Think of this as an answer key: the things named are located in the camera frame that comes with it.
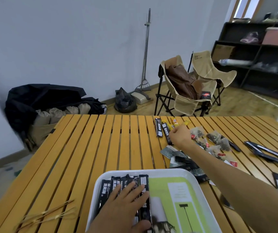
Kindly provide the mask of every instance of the black shelving unit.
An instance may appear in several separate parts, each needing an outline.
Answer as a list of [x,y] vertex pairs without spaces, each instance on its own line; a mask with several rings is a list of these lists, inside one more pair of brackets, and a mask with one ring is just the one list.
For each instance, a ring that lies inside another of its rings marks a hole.
[[[235,46],[231,59],[252,61],[253,65],[258,62],[265,64],[278,62],[278,46],[240,42],[249,32],[258,32],[262,40],[268,27],[278,27],[278,23],[225,23],[211,55],[216,44],[219,44]],[[220,71],[237,71],[231,86],[278,99],[278,72],[269,72],[252,66],[222,66],[218,62],[213,63]]]

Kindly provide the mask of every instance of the beige camping chair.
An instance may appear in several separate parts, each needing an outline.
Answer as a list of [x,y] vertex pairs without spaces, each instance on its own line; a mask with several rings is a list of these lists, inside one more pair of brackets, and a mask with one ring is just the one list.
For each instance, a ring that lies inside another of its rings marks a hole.
[[221,105],[221,93],[224,89],[229,86],[236,77],[236,71],[232,70],[230,72],[222,72],[219,71],[213,64],[211,60],[211,55],[208,50],[193,53],[193,57],[191,58],[191,62],[193,65],[193,69],[197,79],[208,79],[208,80],[215,80],[217,82],[217,89],[218,89],[218,96],[212,94],[215,101],[212,103],[214,105],[217,100],[217,105]]
[[[173,110],[173,109],[175,109],[175,110],[179,111],[180,113],[182,113],[183,115],[187,115],[187,116],[191,116],[192,114],[194,114],[194,112],[201,110],[202,112],[201,112],[200,116],[203,116],[205,111],[212,106],[211,100],[208,100],[208,99],[191,100],[189,98],[179,95],[178,92],[176,91],[176,89],[174,88],[174,86],[172,85],[171,81],[168,79],[168,77],[166,75],[166,69],[170,65],[173,65],[173,66],[183,65],[181,57],[179,55],[177,55],[176,57],[170,58],[170,59],[168,59],[166,61],[162,61],[160,63],[159,72],[158,72],[158,76],[160,77],[160,84],[159,84],[158,92],[156,94],[156,105],[155,105],[154,115],[156,115],[157,104],[158,104],[158,100],[160,99],[160,101],[162,102],[162,105],[161,105],[157,115],[160,114],[160,111],[164,106],[166,109],[166,112],[169,112],[171,114],[171,116],[174,116],[171,112],[171,110]],[[163,82],[163,76],[165,77],[165,81],[168,86],[168,92],[166,95],[160,94],[160,87]],[[215,80],[210,80],[210,79],[204,79],[204,81],[206,81],[206,82],[203,83],[203,86],[204,86],[203,91],[208,91],[211,93],[211,95],[213,95],[215,92],[216,86],[217,86],[217,82]],[[174,100],[174,107],[172,109],[169,109],[169,103],[171,100]]]

